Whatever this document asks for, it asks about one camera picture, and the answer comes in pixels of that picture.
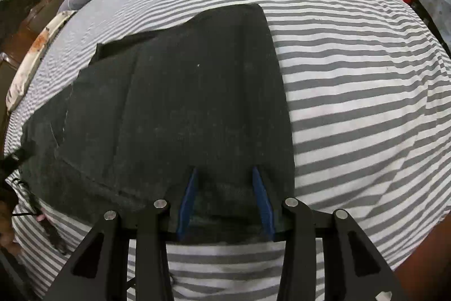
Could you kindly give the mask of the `person left hand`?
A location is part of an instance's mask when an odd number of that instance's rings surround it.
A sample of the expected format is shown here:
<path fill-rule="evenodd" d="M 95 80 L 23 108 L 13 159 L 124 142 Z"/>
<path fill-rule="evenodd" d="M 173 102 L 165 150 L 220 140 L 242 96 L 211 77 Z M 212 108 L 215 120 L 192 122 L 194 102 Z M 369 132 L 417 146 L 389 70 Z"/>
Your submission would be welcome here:
<path fill-rule="evenodd" d="M 8 205 L 1 202 L 0 205 L 0 245 L 8 253 L 17 256 L 21 252 L 21 246 L 15 242 L 15 230 L 12 226 L 12 212 Z"/>

